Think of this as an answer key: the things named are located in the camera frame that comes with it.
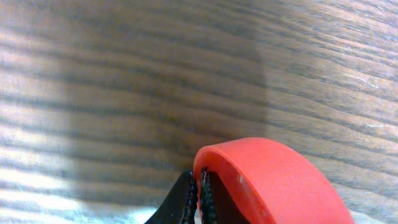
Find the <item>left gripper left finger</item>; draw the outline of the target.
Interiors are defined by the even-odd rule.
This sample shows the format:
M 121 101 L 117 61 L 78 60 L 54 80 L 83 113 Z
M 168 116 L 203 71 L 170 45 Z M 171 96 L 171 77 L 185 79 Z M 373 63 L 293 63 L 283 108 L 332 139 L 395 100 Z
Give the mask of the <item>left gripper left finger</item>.
M 194 224 L 197 194 L 193 172 L 183 171 L 160 207 L 145 224 Z

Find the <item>red plastic measuring scoop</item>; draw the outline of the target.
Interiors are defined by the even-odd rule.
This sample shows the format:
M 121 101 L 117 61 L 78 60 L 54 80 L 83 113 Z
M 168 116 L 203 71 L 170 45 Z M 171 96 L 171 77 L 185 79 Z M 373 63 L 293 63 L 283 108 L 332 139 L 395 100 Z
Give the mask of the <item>red plastic measuring scoop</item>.
M 279 142 L 243 138 L 201 148 L 193 164 L 199 208 L 205 167 L 218 223 L 354 223 L 328 179 Z

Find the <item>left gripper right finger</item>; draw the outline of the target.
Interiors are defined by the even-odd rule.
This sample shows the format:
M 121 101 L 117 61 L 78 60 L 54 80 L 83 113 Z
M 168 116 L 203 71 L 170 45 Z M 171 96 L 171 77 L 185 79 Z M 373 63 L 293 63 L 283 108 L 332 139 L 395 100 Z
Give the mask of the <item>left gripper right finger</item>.
M 207 167 L 201 171 L 200 211 L 202 224 L 218 223 L 210 174 L 211 172 Z

